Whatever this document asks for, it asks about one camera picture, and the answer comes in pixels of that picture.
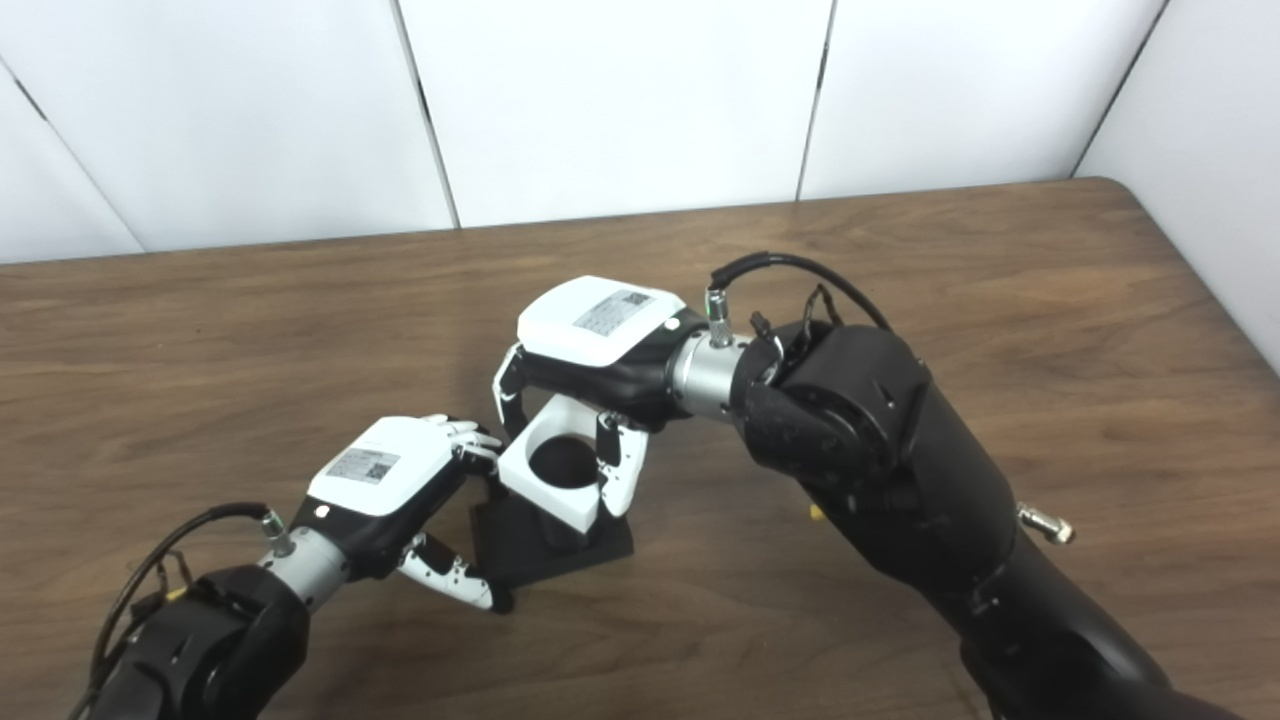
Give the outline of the white and black left hand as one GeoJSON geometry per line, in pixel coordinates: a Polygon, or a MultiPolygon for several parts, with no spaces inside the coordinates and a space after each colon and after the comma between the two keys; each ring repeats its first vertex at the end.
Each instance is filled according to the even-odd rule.
{"type": "Polygon", "coordinates": [[[506,615],[513,593],[425,530],[470,477],[497,475],[502,450],[476,421],[384,416],[314,475],[291,523],[292,551],[261,565],[312,612],[344,584],[399,573],[506,615]]]}

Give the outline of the white and black right hand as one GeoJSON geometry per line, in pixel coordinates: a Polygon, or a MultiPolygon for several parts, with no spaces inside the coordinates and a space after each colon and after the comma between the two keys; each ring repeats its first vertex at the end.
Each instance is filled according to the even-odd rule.
{"type": "Polygon", "coordinates": [[[559,524],[585,533],[600,516],[623,518],[646,447],[669,423],[718,413],[698,391],[699,356],[710,354],[707,320],[677,295],[581,275],[548,290],[517,320],[517,340],[492,382],[511,447],[500,482],[559,524]],[[579,488],[536,471],[553,439],[593,442],[594,466],[579,488]]]}

